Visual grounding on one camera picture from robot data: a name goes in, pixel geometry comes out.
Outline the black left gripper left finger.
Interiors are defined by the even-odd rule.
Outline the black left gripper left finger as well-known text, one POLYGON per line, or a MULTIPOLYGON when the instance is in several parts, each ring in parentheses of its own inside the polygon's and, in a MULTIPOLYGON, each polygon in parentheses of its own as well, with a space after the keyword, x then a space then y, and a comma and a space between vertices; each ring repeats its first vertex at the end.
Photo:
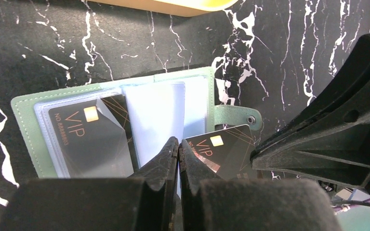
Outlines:
POLYGON ((172 231, 179 143, 127 178, 39 179, 20 186, 0 231, 172 231))

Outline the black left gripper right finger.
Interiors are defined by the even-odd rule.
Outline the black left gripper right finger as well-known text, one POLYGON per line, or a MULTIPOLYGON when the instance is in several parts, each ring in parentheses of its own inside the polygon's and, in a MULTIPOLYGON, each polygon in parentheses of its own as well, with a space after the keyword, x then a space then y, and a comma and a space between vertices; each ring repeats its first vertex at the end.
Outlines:
POLYGON ((330 199, 312 180, 224 180, 183 140, 179 147, 186 231, 339 231, 330 199))

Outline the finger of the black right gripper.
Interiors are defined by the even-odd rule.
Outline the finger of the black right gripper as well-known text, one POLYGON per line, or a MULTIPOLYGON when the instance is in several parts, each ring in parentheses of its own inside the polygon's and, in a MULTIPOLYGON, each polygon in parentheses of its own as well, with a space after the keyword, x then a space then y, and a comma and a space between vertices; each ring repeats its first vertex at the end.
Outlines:
POLYGON ((259 144, 251 166, 370 194, 370 33, 330 84, 288 125, 259 144))

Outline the black credit card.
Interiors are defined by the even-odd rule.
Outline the black credit card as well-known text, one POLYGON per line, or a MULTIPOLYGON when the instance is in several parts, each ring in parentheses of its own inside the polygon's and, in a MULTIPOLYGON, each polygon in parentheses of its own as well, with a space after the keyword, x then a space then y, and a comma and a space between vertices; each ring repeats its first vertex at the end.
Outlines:
POLYGON ((254 138, 250 126, 240 125, 186 139, 194 155, 225 180, 257 178, 250 155, 254 138))
POLYGON ((123 178, 137 168, 126 97, 98 92, 42 108, 46 142, 60 178, 123 178))

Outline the mint green card holder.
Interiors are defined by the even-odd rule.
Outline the mint green card holder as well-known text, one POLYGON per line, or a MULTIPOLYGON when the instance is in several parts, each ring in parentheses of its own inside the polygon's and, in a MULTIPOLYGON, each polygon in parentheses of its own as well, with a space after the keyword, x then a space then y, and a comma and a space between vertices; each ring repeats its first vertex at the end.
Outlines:
POLYGON ((211 67, 15 97, 12 110, 39 178, 127 177, 166 140, 217 125, 262 127, 259 111, 214 102, 211 67))

